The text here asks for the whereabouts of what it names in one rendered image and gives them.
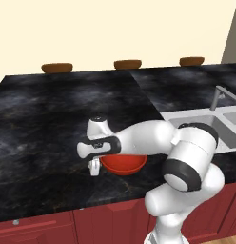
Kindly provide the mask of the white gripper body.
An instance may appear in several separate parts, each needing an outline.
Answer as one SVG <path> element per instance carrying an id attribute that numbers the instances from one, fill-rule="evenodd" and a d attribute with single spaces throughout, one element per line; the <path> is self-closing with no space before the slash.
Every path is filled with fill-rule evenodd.
<path id="1" fill-rule="evenodd" d="M 98 176 L 100 169 L 102 167 L 102 164 L 100 162 L 99 158 L 94 158 L 88 163 L 88 168 L 91 176 Z"/>

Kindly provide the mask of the red bowl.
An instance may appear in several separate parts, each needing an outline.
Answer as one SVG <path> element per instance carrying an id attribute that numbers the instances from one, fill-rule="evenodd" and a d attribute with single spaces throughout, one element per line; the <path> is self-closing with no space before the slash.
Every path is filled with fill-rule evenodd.
<path id="1" fill-rule="evenodd" d="M 100 158 L 102 165 L 116 175 L 132 175 L 138 173 L 147 163 L 145 155 L 107 155 Z"/>

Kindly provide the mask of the steel sink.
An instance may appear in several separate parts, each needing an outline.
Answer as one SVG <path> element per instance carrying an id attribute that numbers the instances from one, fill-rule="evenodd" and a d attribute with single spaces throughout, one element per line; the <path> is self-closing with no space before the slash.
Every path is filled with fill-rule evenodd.
<path id="1" fill-rule="evenodd" d="M 236 152 L 236 106 L 162 112 L 161 115 L 175 127 L 183 123 L 199 122 L 211 126 L 219 135 L 216 153 Z"/>

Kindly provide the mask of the red cupboard door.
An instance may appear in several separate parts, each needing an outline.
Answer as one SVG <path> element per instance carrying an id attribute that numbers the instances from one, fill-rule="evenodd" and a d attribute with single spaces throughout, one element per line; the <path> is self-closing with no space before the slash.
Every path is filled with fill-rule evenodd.
<path id="1" fill-rule="evenodd" d="M 219 232 L 221 238 L 236 235 L 236 194 Z"/>
<path id="2" fill-rule="evenodd" d="M 227 212 L 236 194 L 236 183 L 226 184 L 214 197 L 197 207 L 185 220 L 183 236 L 190 244 L 202 244 L 221 238 Z"/>
<path id="3" fill-rule="evenodd" d="M 78 244 L 144 244 L 156 222 L 143 198 L 75 210 L 73 215 Z"/>

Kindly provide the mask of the red drawer front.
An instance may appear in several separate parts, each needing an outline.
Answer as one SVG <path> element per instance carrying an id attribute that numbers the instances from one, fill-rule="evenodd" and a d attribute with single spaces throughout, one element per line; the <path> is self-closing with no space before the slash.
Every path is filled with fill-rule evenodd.
<path id="1" fill-rule="evenodd" d="M 0 244 L 78 244 L 72 212 L 0 222 Z"/>

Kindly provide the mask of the brown stool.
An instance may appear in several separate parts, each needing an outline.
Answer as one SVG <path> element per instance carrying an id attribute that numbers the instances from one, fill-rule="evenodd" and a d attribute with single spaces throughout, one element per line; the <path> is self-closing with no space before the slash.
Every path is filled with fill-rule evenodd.
<path id="1" fill-rule="evenodd" d="M 73 65 L 71 63 L 49 63 L 41 66 L 44 73 L 62 73 L 71 72 Z"/>
<path id="2" fill-rule="evenodd" d="M 179 61 L 181 67 L 185 66 L 200 66 L 204 63 L 205 58 L 202 56 L 182 57 Z"/>
<path id="3" fill-rule="evenodd" d="M 117 60 L 113 65 L 116 70 L 139 69 L 142 66 L 142 61 L 138 59 Z"/>

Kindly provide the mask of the grey tap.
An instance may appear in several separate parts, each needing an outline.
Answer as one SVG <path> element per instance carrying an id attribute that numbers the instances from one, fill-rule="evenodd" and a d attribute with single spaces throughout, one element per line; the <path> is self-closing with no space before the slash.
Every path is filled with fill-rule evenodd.
<path id="1" fill-rule="evenodd" d="M 221 86 L 217 86 L 215 88 L 215 92 L 214 92 L 214 96 L 213 96 L 213 100 L 212 100 L 212 103 L 211 103 L 211 106 L 210 106 L 210 110 L 211 111 L 215 111 L 216 110 L 216 107 L 217 107 L 217 104 L 218 104 L 218 100 L 220 98 L 220 95 L 223 94 L 223 95 L 226 95 L 228 96 L 229 98 L 233 99 L 234 101 L 236 101 L 236 95 L 230 91 L 228 91 L 226 88 L 224 87 L 221 87 Z"/>

